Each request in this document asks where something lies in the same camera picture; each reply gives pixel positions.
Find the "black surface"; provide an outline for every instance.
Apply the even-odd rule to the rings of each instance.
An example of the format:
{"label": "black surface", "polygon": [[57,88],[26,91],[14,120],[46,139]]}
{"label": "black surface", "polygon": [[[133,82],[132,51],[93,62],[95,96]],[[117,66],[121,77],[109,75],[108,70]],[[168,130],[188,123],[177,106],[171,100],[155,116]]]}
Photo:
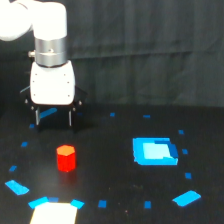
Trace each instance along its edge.
{"label": "black surface", "polygon": [[[7,106],[0,120],[0,223],[29,223],[33,211],[28,202],[43,196],[85,202],[77,224],[224,221],[223,109],[87,105],[75,133],[67,128],[63,111],[44,118],[40,132],[29,129],[32,119],[17,104]],[[135,137],[169,137],[178,149],[178,166],[135,163]],[[21,148],[24,141],[28,146]],[[76,171],[57,170],[56,148],[62,144],[75,146]],[[182,154],[183,148],[189,155]],[[9,173],[12,165],[17,169]],[[192,180],[185,179],[185,172],[192,173]],[[16,196],[5,186],[11,179],[30,192]],[[172,202],[188,190],[202,198],[184,208]],[[107,200],[106,209],[98,208],[99,200]],[[152,202],[151,210],[144,209],[144,201]]]}

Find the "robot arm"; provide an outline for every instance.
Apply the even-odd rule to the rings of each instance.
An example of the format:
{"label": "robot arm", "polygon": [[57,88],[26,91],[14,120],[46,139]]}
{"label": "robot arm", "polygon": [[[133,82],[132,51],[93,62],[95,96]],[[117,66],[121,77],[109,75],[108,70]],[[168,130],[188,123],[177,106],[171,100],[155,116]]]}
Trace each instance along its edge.
{"label": "robot arm", "polygon": [[[0,40],[13,41],[31,30],[35,39],[35,51],[32,54],[35,61],[30,75],[29,99],[38,108],[41,105],[71,107],[71,126],[71,112],[75,111],[76,105],[76,86],[71,61],[67,60],[65,6],[35,0],[17,0],[13,3],[0,0]],[[33,106],[31,109],[35,110],[38,125],[39,109]]]}
{"label": "robot arm", "polygon": [[32,30],[32,20],[27,8],[10,3],[9,0],[0,1],[0,40],[13,41]]}

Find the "red block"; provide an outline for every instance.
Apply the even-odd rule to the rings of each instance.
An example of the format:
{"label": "red block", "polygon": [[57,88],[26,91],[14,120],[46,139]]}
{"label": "red block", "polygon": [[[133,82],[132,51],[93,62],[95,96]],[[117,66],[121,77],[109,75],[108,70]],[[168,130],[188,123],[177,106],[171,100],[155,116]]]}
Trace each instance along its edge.
{"label": "red block", "polygon": [[75,148],[62,145],[57,148],[57,164],[60,171],[69,172],[76,168]]}

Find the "blue square outline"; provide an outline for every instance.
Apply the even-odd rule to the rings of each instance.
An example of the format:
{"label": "blue square outline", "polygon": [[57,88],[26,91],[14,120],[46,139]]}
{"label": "blue square outline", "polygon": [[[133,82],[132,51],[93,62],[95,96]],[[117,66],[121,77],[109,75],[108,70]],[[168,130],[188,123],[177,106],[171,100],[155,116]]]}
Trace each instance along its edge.
{"label": "blue square outline", "polygon": [[184,155],[188,155],[188,150],[187,150],[187,149],[182,149],[182,153],[183,153]]}
{"label": "blue square outline", "polygon": [[107,207],[107,201],[105,200],[100,200],[98,203],[99,208],[106,208]]}
{"label": "blue square outline", "polygon": [[27,147],[28,142],[22,142],[21,147]]}
{"label": "blue square outline", "polygon": [[145,208],[145,209],[151,209],[151,207],[152,207],[151,204],[152,204],[151,201],[145,201],[145,203],[144,203],[144,208]]}
{"label": "blue square outline", "polygon": [[185,173],[185,178],[186,179],[192,179],[191,173]]}
{"label": "blue square outline", "polygon": [[143,144],[155,143],[155,142],[157,142],[156,144],[169,143],[170,145],[172,145],[170,143],[169,138],[133,138],[134,162],[137,162],[139,165],[175,165],[176,166],[178,162],[177,158],[145,159]]}

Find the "blue tape marker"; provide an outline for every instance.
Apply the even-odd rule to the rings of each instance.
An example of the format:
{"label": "blue tape marker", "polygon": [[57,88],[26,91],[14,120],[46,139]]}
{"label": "blue tape marker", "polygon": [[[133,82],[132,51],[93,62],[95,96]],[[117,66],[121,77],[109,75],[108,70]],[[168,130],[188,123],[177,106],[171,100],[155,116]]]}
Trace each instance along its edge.
{"label": "blue tape marker", "polygon": [[20,185],[14,180],[6,182],[5,185],[9,187],[17,195],[23,195],[29,192],[29,189],[27,187]]}
{"label": "blue tape marker", "polygon": [[170,141],[155,141],[155,144],[170,144]]}
{"label": "blue tape marker", "polygon": [[151,202],[150,201],[145,201],[144,208],[145,209],[150,209],[151,208]]}
{"label": "blue tape marker", "polygon": [[56,111],[57,111],[56,108],[51,108],[51,109],[49,109],[49,110],[46,110],[46,111],[40,113],[40,118],[44,118],[44,117],[46,117],[46,116],[49,116],[49,115],[55,113]]}
{"label": "blue tape marker", "polygon": [[191,179],[191,173],[185,173],[186,179]]}
{"label": "blue tape marker", "polygon": [[185,194],[180,195],[177,198],[174,198],[172,201],[176,202],[179,206],[183,207],[186,206],[193,201],[198,200],[201,198],[201,195],[196,193],[195,191],[188,191]]}
{"label": "blue tape marker", "polygon": [[49,202],[47,197],[43,197],[43,198],[39,198],[35,201],[31,201],[28,203],[28,205],[30,206],[30,208],[34,209],[35,207],[37,207],[38,205],[44,204],[46,202]]}
{"label": "blue tape marker", "polygon": [[81,201],[77,201],[77,200],[73,200],[71,202],[71,205],[73,205],[74,207],[80,209],[82,208],[82,206],[84,205],[85,203],[84,202],[81,202]]}
{"label": "blue tape marker", "polygon": [[174,144],[167,144],[170,150],[170,156],[172,156],[173,158],[178,158],[178,152],[177,152],[177,148]]}
{"label": "blue tape marker", "polygon": [[48,198],[49,202],[58,202],[58,198]]}
{"label": "blue tape marker", "polygon": [[183,152],[184,155],[187,155],[188,154],[187,149],[182,149],[182,152]]}
{"label": "blue tape marker", "polygon": [[28,145],[28,142],[23,142],[21,147],[27,147],[27,145]]}
{"label": "blue tape marker", "polygon": [[98,204],[98,207],[99,208],[106,208],[107,207],[107,202],[100,200],[99,204]]}
{"label": "blue tape marker", "polygon": [[15,171],[16,168],[17,168],[17,166],[11,166],[11,168],[9,169],[9,172]]}
{"label": "blue tape marker", "polygon": [[180,135],[184,135],[184,131],[183,130],[179,130],[179,134]]}

